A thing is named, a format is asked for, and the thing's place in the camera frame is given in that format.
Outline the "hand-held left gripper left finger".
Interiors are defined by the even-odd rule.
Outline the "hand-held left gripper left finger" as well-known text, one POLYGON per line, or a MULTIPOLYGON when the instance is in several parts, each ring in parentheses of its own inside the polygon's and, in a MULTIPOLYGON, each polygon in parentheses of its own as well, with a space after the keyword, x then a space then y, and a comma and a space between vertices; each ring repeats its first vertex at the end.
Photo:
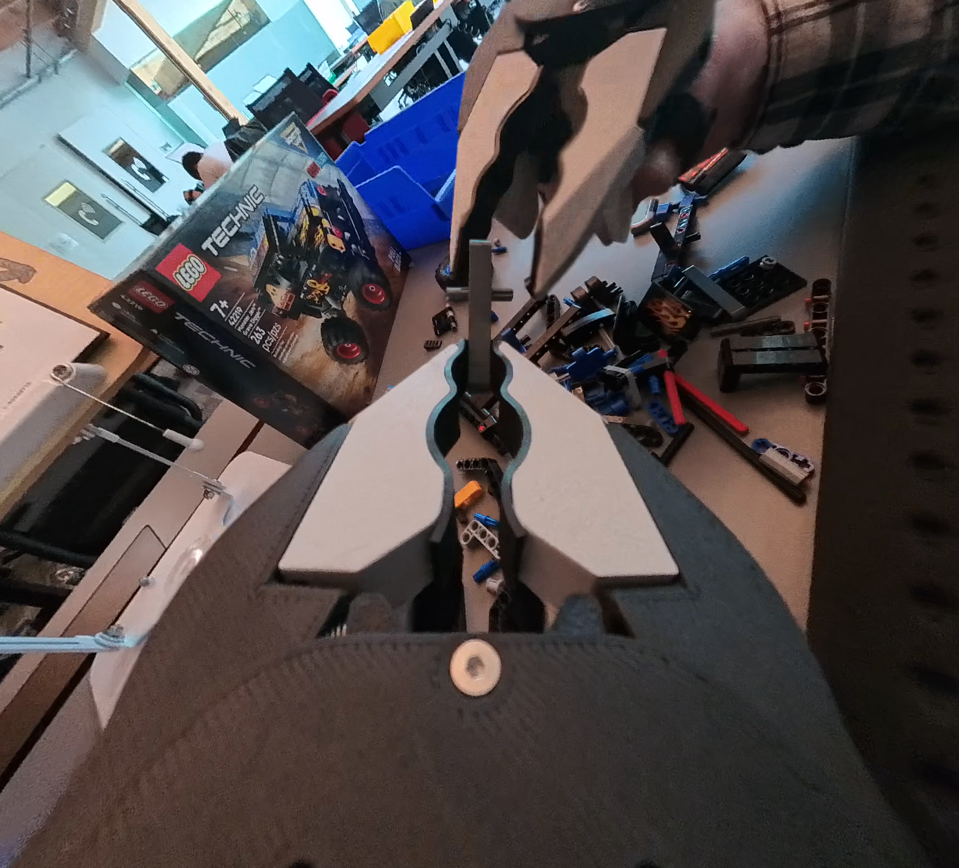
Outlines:
POLYGON ((462 345, 351 422, 277 567, 291 584, 383 596, 413 629, 462 629, 462 548, 446 455, 460 437, 462 345))

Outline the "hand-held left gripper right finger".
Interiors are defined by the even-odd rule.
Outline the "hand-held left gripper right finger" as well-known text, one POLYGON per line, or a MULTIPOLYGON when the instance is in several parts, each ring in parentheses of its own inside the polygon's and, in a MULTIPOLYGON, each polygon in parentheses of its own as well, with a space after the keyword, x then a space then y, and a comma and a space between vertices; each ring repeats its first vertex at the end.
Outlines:
POLYGON ((616 593, 680 571, 602 417, 512 347, 495 349, 504 584, 497 629, 629 629, 616 593))

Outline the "dark grey toy beam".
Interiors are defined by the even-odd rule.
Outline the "dark grey toy beam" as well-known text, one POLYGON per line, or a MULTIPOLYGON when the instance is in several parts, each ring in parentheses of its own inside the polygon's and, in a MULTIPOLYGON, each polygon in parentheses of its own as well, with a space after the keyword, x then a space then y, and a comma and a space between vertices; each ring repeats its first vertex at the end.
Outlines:
POLYGON ((466 389, 471 394, 489 393, 492 381, 493 245, 488 240, 473 240, 467 250, 465 280, 450 277, 447 297, 464 296, 468 325, 463 354, 466 365, 466 389))

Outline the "person's right forearm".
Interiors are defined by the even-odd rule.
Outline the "person's right forearm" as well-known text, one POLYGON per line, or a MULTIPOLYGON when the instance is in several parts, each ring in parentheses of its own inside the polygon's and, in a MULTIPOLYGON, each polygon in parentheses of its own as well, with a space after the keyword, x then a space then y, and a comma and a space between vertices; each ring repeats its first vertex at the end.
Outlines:
POLYGON ((957 123, 958 0, 750 0, 766 55, 737 148, 957 123))

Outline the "grey desk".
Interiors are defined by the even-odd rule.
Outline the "grey desk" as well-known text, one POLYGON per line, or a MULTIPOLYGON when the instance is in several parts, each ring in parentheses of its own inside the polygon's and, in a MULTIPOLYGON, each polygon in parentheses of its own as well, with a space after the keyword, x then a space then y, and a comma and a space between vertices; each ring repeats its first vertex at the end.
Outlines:
MULTIPOLYGON (((850 169, 855 158, 852 140, 807 142, 764 155, 749 155, 717 189, 708 203, 697 206, 699 242, 689 245, 690 261, 705 273, 740 256, 770 255, 809 282, 819 277, 835 280, 846 220, 850 169)), ((523 278, 529 274, 533 239, 517 239, 494 223, 494 238, 508 251, 495 258, 497 285, 513 287, 516 299, 509 309, 495 307, 500 323, 518 311, 527 298, 523 278)), ((604 247, 593 241, 558 282, 560 297, 595 275, 622 286, 630 299, 646 292, 658 249, 648 236, 604 247)), ((441 305, 433 272, 442 252, 432 246, 414 253, 414 266, 391 332, 375 398, 435 357, 422 342, 430 316, 441 305)), ((809 485, 808 502, 797 505, 755 471, 709 428, 696 425, 670 469, 750 551, 784 598, 795 620, 807 619, 813 556, 819 466, 821 465, 825 405, 810 406, 801 383, 785 376, 744 380, 735 393, 718 390, 718 339, 700 335, 678 364, 679 373, 750 428, 812 457, 817 473, 809 485)), ((252 430, 251 417, 244 447, 234 446, 234 457, 214 463, 228 492, 243 506, 266 491, 269 482, 291 466, 304 449, 275 430, 252 430)), ((495 450, 462 419, 462 434, 449 463, 462 487, 465 475, 456 468, 460 457, 495 455, 495 450)))

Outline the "white desk stand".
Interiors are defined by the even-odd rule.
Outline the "white desk stand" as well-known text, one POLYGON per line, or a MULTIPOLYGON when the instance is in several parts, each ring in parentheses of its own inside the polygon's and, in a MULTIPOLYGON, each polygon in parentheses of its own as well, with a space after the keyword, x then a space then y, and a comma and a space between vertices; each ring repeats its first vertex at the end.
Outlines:
POLYGON ((2 736, 16 740, 93 662, 105 718, 140 648, 188 574, 304 448, 221 401, 37 637, 2 642, 2 736))

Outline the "blue plastic bin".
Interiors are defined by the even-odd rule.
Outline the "blue plastic bin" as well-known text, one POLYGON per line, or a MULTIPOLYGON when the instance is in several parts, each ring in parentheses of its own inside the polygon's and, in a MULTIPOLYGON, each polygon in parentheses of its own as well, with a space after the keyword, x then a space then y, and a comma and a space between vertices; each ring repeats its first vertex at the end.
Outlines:
POLYGON ((465 73, 352 143, 336 165, 408 251, 448 241, 465 73))

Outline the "yellow bin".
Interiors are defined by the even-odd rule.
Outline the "yellow bin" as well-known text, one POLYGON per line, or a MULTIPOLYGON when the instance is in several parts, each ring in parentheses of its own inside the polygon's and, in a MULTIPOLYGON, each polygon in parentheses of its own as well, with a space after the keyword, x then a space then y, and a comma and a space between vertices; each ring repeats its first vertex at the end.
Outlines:
POLYGON ((404 35, 411 33, 413 31, 412 17, 414 10, 414 1, 406 0, 387 16, 367 36, 366 41, 371 50, 378 55, 383 55, 404 35))

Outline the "pile of loose toy parts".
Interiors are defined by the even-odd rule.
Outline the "pile of loose toy parts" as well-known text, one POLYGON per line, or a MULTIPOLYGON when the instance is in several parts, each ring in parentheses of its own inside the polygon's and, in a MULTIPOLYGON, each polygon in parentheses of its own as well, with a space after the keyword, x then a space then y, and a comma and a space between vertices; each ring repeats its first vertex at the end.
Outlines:
MULTIPOLYGON (((653 199, 637 235, 647 234, 659 247, 650 284, 658 283, 684 300, 706 324, 742 321, 746 312, 709 275, 689 263, 689 245, 700 239, 697 210, 709 199, 718 180, 735 170, 743 153, 724 150, 694 166, 679 182, 682 194, 673 202, 653 199)), ((575 392, 607 421, 619 423, 649 447, 662 447, 660 459, 669 463, 689 437, 692 426, 677 428, 666 395, 665 371, 674 371, 690 342, 661 340, 641 317, 641 300, 628 299, 621 286, 597 277, 577 290, 592 293, 614 310, 611 330, 602 330, 586 348, 575 349, 571 360, 554 360, 550 370, 561 387, 575 392)))

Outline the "red toy axle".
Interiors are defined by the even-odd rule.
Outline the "red toy axle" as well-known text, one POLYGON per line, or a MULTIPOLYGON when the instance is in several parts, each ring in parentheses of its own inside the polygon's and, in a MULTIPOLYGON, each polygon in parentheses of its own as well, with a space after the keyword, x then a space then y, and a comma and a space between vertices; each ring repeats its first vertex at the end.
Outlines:
POLYGON ((689 410, 699 423, 714 434, 734 440, 748 435, 750 430, 748 425, 684 377, 667 370, 665 385, 671 416, 677 428, 687 424, 687 410, 689 410))

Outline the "long black toy axle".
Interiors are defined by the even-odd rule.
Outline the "long black toy axle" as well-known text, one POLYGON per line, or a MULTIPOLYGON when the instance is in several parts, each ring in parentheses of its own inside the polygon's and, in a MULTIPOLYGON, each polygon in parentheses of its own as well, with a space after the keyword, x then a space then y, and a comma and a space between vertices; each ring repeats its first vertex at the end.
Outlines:
POLYGON ((733 451, 741 460, 749 464, 749 466, 755 472, 757 472, 759 475, 769 481, 775 488, 782 492, 791 502, 798 505, 807 503, 808 496, 803 487, 792 484, 786 479, 779 477, 771 468, 761 463, 759 456, 752 451, 750 444, 745 441, 745 437, 734 440, 732 438, 717 434, 716 436, 719 437, 724 444, 726 444, 729 449, 733 451))

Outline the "blue toy beam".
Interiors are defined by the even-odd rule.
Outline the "blue toy beam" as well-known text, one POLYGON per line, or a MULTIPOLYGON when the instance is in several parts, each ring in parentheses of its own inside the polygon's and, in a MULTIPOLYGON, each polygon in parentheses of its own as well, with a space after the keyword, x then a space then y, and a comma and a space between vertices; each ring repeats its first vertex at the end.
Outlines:
POLYGON ((809 456, 768 438, 757 437, 751 441, 750 447, 759 456, 761 463, 797 486, 804 485, 816 472, 815 462, 809 456))

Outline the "monster truck toy set box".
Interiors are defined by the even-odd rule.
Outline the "monster truck toy set box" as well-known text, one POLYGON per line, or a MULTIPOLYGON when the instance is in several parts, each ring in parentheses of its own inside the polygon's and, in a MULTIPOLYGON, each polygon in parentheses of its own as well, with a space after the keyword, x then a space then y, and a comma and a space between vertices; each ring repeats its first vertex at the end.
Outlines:
POLYGON ((289 114, 89 309, 311 447, 371 402, 410 262, 289 114))

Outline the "black beam red pins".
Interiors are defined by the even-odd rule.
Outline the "black beam red pins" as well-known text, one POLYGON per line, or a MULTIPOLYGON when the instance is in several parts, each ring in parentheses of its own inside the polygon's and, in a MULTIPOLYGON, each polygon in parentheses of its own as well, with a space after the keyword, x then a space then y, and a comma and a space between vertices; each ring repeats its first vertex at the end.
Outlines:
POLYGON ((825 374, 805 377, 804 394, 810 406, 821 406, 829 395, 829 368, 833 337, 833 282, 827 277, 813 280, 806 299, 804 330, 813 337, 826 362, 825 374))

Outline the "black toy frame block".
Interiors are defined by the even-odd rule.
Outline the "black toy frame block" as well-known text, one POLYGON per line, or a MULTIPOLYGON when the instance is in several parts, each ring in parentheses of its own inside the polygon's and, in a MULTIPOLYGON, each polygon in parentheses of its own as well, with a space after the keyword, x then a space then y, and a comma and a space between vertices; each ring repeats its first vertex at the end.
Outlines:
POLYGON ((717 378, 725 394, 736 391, 746 375, 794 374, 822 379, 828 373, 825 351, 809 332, 733 336, 720 341, 717 378))

